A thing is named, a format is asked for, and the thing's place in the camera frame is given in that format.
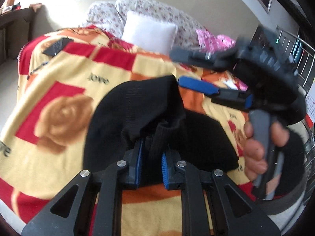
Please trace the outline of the right hand black glove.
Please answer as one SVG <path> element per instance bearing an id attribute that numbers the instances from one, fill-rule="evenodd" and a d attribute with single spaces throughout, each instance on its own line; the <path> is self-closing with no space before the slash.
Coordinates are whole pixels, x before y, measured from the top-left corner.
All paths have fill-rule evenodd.
<path id="1" fill-rule="evenodd" d="M 264 147 L 254 139 L 254 129 L 249 121 L 245 123 L 244 131 L 247 138 L 244 141 L 245 175 L 254 181 L 268 170 L 268 163 L 264 159 Z M 293 191 L 303 179 L 304 146 L 297 133 L 284 128 L 279 122 L 271 126 L 271 140 L 275 149 L 283 152 L 284 162 L 281 174 L 267 183 L 266 190 L 282 197 Z"/>

